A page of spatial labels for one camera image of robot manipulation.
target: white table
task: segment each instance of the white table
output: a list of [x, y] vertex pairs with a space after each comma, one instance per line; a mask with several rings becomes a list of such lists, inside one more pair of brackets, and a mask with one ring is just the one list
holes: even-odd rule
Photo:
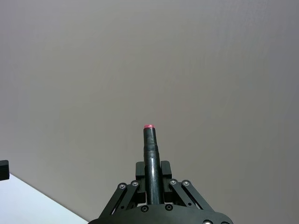
[[13, 175], [0, 181], [1, 224], [87, 224], [87, 221], [67, 210]]

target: gray wall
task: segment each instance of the gray wall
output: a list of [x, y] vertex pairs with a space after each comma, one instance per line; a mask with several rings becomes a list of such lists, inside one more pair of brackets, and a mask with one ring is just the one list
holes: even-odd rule
[[237, 223], [299, 220], [298, 0], [2, 0], [0, 157], [90, 220], [142, 127]]

